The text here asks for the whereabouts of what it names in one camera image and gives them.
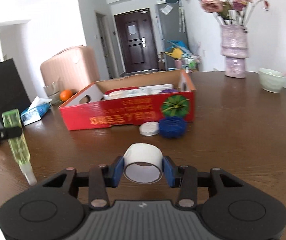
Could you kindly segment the green spray bottle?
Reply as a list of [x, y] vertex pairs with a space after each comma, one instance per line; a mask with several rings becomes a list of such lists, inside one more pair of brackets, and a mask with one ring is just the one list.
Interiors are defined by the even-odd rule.
[[6, 111], [2, 114], [2, 118], [6, 129], [16, 130], [16, 135], [12, 135], [11, 139], [8, 139], [8, 143], [15, 162], [18, 164], [28, 184], [33, 186], [37, 183], [37, 180], [30, 163], [30, 151], [23, 133], [19, 111], [18, 109]]

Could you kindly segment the white tape roll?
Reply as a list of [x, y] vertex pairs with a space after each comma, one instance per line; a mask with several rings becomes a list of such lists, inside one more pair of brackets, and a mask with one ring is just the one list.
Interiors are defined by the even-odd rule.
[[151, 144], [132, 144], [123, 155], [124, 176], [138, 184], [153, 184], [163, 176], [163, 154]]

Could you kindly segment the blue ridged cap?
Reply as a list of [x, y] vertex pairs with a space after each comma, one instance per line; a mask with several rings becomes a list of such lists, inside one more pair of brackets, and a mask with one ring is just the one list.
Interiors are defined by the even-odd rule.
[[159, 134], [168, 139], [182, 137], [186, 129], [187, 122], [177, 116], [166, 117], [159, 121]]

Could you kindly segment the white lid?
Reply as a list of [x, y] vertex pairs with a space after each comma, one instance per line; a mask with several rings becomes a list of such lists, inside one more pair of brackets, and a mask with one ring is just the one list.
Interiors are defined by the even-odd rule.
[[139, 127], [139, 132], [143, 136], [154, 136], [159, 133], [159, 122], [150, 121], [146, 122]]

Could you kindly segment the clear glass cup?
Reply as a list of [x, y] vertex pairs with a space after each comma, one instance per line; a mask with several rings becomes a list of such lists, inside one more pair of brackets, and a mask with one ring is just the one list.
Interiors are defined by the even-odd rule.
[[60, 93], [63, 91], [63, 88], [63, 83], [60, 80], [43, 87], [46, 96], [51, 99], [50, 105], [57, 105], [62, 102]]

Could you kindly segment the orange fruit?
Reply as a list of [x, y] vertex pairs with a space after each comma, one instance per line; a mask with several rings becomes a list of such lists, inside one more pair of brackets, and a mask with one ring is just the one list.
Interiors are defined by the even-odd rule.
[[72, 96], [73, 96], [73, 92], [69, 89], [66, 89], [66, 90], [61, 91], [59, 98], [61, 101], [66, 102]]

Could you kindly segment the pink suitcase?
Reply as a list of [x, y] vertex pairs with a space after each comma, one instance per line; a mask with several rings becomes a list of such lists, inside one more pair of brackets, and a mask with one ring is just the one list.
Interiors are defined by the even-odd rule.
[[94, 50], [88, 46], [60, 51], [40, 65], [40, 72], [44, 85], [58, 81], [74, 93], [100, 79]]

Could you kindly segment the red white case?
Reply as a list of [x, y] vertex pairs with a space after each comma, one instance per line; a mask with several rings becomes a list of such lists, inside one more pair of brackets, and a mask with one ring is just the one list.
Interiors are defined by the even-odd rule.
[[104, 94], [103, 97], [104, 100], [114, 100], [114, 99], [130, 98], [142, 95], [145, 95], [145, 93], [140, 89], [127, 89], [127, 90], [112, 91], [108, 94]]

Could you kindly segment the pale green bowl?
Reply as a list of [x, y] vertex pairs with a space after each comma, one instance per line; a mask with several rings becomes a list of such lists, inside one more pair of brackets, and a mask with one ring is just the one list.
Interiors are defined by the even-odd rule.
[[286, 77], [278, 71], [260, 68], [258, 71], [261, 87], [271, 93], [279, 93], [285, 83]]

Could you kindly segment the red cardboard box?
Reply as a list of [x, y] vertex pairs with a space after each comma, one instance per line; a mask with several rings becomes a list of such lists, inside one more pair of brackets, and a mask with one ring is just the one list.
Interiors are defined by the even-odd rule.
[[[173, 93], [139, 95], [105, 100], [104, 93], [125, 88], [171, 84]], [[119, 79], [97, 81], [80, 90], [60, 107], [68, 130], [139, 126], [149, 121], [177, 116], [194, 120], [196, 88], [184, 70], [137, 74]]]

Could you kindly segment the white tube in box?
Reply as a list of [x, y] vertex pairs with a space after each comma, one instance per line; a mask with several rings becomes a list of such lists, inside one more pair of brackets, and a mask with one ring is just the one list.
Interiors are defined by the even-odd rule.
[[163, 90], [173, 89], [172, 84], [163, 84], [163, 85], [152, 85], [152, 86], [143, 86], [139, 87], [139, 89], [147, 94], [159, 94]]

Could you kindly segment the cluttered small cart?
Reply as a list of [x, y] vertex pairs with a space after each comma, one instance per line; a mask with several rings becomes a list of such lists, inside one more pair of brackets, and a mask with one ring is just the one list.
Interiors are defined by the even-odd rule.
[[199, 71], [201, 58], [193, 54], [183, 41], [167, 40], [169, 45], [159, 55], [164, 63], [165, 70], [184, 69], [187, 72]]

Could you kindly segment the pink ceramic vase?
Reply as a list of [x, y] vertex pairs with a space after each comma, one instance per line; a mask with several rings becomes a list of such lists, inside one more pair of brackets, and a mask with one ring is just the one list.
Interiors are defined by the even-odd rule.
[[246, 77], [246, 59], [249, 57], [246, 27], [221, 25], [221, 55], [225, 57], [227, 77]]

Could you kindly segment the grey refrigerator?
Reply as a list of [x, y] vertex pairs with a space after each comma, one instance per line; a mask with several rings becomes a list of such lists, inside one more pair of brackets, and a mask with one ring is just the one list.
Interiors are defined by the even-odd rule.
[[175, 61], [165, 52], [171, 52], [175, 41], [189, 47], [185, 15], [181, 0], [161, 0], [155, 4], [155, 16], [160, 36], [160, 52], [164, 56], [165, 69], [176, 67]]

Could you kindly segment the dried pink roses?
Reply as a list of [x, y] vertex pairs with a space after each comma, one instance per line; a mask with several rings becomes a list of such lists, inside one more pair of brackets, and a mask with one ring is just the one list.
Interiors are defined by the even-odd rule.
[[245, 27], [254, 9], [262, 5], [262, 9], [269, 10], [267, 0], [198, 0], [202, 9], [213, 14], [221, 25], [240, 25]]

